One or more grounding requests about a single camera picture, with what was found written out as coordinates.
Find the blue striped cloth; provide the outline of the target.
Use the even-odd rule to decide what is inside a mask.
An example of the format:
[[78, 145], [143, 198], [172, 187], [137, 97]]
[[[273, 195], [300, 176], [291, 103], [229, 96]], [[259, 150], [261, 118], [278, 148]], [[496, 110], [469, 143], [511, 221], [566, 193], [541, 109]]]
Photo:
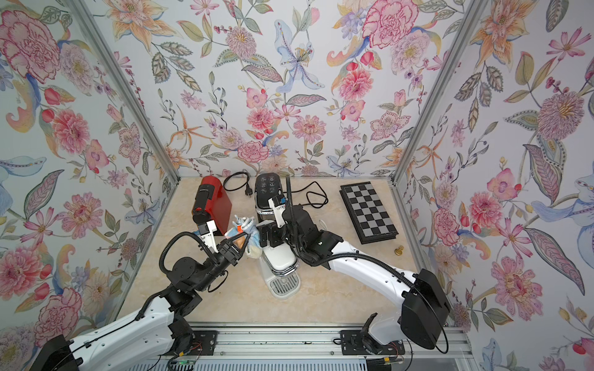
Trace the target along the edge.
[[225, 233], [227, 238], [242, 236], [236, 241], [238, 247], [242, 247], [244, 255], [251, 259], [259, 259], [262, 255], [260, 246], [260, 233], [257, 228], [257, 220], [253, 217], [239, 217], [235, 215], [232, 227]]

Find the white coffee machine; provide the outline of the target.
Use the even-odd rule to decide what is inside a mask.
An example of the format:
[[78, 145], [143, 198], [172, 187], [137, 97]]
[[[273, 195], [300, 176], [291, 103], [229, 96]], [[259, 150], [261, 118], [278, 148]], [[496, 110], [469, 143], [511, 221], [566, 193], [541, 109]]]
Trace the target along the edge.
[[278, 300], [290, 298], [300, 290], [299, 261], [288, 244], [263, 247], [259, 267], [267, 288]]

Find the black coffee machine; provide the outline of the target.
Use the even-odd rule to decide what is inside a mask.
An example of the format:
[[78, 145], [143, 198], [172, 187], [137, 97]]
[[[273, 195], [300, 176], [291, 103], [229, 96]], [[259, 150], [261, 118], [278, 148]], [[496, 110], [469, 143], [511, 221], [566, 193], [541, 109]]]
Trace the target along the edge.
[[263, 173], [255, 180], [255, 210], [258, 222], [274, 220], [274, 211], [269, 206], [269, 200], [275, 196], [282, 196], [281, 178], [277, 173]]

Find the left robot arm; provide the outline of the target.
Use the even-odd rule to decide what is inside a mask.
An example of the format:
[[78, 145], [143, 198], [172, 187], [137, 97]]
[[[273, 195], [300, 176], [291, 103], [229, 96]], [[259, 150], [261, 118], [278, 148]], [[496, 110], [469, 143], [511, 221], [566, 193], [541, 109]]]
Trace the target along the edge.
[[[180, 258], [172, 268], [165, 264], [173, 245], [188, 237], [194, 240], [207, 259], [200, 263], [191, 257]], [[142, 307], [124, 318], [71, 340], [59, 335], [49, 340], [34, 360], [33, 370], [126, 370], [156, 356], [170, 352], [181, 356], [196, 341], [186, 320], [201, 303], [205, 292], [217, 278], [237, 265], [250, 236], [241, 232], [223, 239], [215, 248], [191, 232], [181, 232], [164, 247], [159, 270], [169, 285], [145, 300]]]

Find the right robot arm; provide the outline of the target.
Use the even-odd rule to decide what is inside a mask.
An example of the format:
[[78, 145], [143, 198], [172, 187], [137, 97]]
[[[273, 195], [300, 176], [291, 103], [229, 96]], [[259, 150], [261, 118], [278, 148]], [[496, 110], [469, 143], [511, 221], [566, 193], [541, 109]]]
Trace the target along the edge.
[[275, 280], [295, 278], [298, 263], [342, 273], [376, 290], [396, 307], [371, 314], [357, 333], [341, 333], [343, 354], [397, 354], [403, 341], [436, 349], [445, 339], [451, 305], [436, 275], [392, 267], [364, 253], [325, 227], [318, 227], [303, 205], [295, 205], [290, 179], [275, 173], [255, 180], [261, 267]]

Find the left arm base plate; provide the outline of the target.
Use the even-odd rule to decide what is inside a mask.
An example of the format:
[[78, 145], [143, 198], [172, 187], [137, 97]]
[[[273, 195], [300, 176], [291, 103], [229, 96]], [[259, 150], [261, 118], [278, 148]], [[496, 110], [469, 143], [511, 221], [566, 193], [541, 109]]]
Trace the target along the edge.
[[212, 356], [214, 354], [219, 332], [216, 330], [197, 330], [189, 348], [181, 356]]

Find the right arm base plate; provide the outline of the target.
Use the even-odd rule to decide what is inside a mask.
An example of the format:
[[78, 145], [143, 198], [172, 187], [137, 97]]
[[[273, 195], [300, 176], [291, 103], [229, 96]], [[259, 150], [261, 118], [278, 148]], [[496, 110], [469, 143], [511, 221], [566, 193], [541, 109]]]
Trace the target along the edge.
[[402, 342], [382, 345], [361, 330], [342, 330], [336, 343], [344, 356], [403, 356], [406, 354]]

